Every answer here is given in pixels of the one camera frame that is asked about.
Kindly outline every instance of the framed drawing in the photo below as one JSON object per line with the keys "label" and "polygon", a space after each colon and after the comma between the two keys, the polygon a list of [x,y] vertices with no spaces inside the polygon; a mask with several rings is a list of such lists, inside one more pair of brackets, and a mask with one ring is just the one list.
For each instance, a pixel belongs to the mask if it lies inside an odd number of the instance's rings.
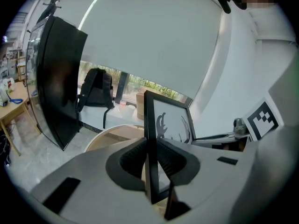
{"label": "framed drawing", "polygon": [[146,187],[152,204],[168,197],[170,180],[157,161],[157,138],[190,145],[196,138],[189,107],[165,96],[144,93],[144,137],[148,140],[145,162]]}

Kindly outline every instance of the wooden table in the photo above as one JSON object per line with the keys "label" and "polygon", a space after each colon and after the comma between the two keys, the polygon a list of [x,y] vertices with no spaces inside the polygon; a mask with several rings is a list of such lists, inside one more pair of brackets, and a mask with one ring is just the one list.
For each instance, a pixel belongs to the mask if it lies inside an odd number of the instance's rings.
{"label": "wooden table", "polygon": [[18,68],[18,80],[25,81],[26,80],[26,63],[21,63],[17,65]]}
{"label": "wooden table", "polygon": [[11,140],[9,133],[5,127],[5,125],[9,124],[11,120],[13,120],[15,117],[19,116],[23,112],[25,112],[30,124],[36,129],[36,131],[40,134],[40,130],[36,127],[36,124],[30,117],[26,103],[28,101],[28,93],[26,88],[24,87],[22,82],[17,82],[13,84],[14,91],[9,93],[8,95],[10,96],[11,99],[17,99],[21,98],[23,99],[23,102],[20,104],[15,104],[13,102],[8,102],[7,106],[2,107],[0,106],[0,124],[1,128],[3,129],[5,135],[7,136],[7,139],[10,143],[10,145],[13,147],[13,149],[17,152],[17,154],[20,156],[21,153],[19,150],[16,148],[14,145],[13,141]]}
{"label": "wooden table", "polygon": [[107,129],[90,141],[85,152],[103,148],[126,140],[144,137],[144,127],[139,125],[119,125]]}

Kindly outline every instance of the window frame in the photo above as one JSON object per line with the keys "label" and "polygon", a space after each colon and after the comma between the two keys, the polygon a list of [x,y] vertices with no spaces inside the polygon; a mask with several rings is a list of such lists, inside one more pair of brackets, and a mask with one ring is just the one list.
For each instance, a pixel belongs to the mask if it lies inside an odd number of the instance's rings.
{"label": "window frame", "polygon": [[[127,85],[128,85],[128,81],[129,81],[129,77],[130,77],[130,74],[126,73],[126,72],[123,72],[121,71],[121,77],[120,77],[120,80],[118,82],[118,86],[117,86],[117,92],[116,92],[116,96],[113,95],[113,98],[114,98],[114,102],[119,104],[120,101],[123,99],[123,94],[127,88]],[[192,103],[193,99],[187,97],[186,101],[182,104],[184,105],[187,105],[187,106],[190,106],[190,104]],[[127,105],[133,105],[134,107],[136,107],[136,103],[133,103],[133,102],[130,102],[130,101],[127,101]]]}

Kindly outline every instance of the roller blind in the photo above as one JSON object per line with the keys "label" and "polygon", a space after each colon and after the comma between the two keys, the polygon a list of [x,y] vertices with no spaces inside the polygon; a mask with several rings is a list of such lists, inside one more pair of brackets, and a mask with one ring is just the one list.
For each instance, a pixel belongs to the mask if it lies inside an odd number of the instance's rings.
{"label": "roller blind", "polygon": [[205,77],[221,9],[212,0],[98,0],[82,31],[82,59],[194,98]]}

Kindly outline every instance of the floor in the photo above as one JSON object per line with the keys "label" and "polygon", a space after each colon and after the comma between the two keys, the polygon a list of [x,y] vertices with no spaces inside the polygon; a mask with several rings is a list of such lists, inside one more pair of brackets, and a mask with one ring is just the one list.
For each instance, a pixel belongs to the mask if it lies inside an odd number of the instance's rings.
{"label": "floor", "polygon": [[6,166],[7,173],[15,185],[30,192],[45,176],[81,154],[97,133],[81,128],[64,151],[49,141],[43,134],[38,134],[26,119],[19,115],[11,122],[11,137],[21,156],[11,149],[11,163]]}

